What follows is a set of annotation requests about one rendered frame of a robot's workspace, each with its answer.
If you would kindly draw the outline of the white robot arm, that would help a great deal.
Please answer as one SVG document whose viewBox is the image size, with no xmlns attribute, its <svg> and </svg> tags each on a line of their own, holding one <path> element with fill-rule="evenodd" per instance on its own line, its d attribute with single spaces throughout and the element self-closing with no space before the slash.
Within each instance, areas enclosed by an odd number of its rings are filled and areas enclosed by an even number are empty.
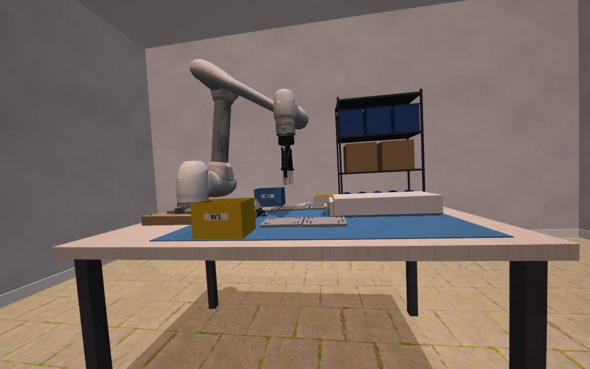
<svg viewBox="0 0 590 369">
<path fill-rule="evenodd" d="M 271 100 L 209 61 L 200 59 L 191 61 L 190 71 L 210 89 L 215 102 L 212 162 L 207 165 L 202 161 L 183 162 L 176 180 L 177 207 L 167 213 L 191 214 L 191 203 L 226 196 L 236 189 L 236 177 L 228 163 L 228 150 L 231 105 L 239 96 L 273 112 L 277 136 L 294 136 L 295 129 L 303 129 L 308 123 L 307 113 L 297 106 L 291 90 L 278 90 Z"/>
</svg>

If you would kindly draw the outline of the yellow open-top bin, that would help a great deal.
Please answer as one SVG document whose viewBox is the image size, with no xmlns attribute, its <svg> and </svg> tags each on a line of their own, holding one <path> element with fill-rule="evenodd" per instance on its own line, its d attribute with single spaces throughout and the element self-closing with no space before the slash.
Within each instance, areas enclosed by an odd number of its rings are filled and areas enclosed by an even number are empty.
<svg viewBox="0 0 590 369">
<path fill-rule="evenodd" d="M 255 198 L 191 203 L 194 240 L 241 240 L 256 229 Z"/>
</svg>

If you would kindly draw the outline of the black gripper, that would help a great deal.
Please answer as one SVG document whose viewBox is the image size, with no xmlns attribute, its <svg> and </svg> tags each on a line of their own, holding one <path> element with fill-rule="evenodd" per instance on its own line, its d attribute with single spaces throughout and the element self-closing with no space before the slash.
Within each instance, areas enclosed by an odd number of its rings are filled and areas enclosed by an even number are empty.
<svg viewBox="0 0 590 369">
<path fill-rule="evenodd" d="M 290 145 L 294 144 L 293 136 L 285 135 L 278 137 L 278 143 L 281 145 L 282 166 L 283 171 L 283 185 L 293 184 L 293 165 L 292 165 L 292 149 Z"/>
</svg>

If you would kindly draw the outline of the blue bench mat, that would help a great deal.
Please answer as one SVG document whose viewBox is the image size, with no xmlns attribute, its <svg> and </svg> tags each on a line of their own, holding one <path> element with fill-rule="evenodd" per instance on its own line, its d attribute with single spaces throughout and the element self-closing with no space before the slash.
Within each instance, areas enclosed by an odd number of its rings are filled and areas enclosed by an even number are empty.
<svg viewBox="0 0 590 369">
<path fill-rule="evenodd" d="M 289 217 L 335 217 L 329 209 L 264 212 L 256 217 L 256 229 L 241 240 L 194 240 L 192 225 L 149 241 L 261 241 L 261 240 L 402 240 L 441 238 L 510 238 L 481 225 L 447 214 L 346 216 L 347 227 L 260 228 L 266 219 Z"/>
</svg>

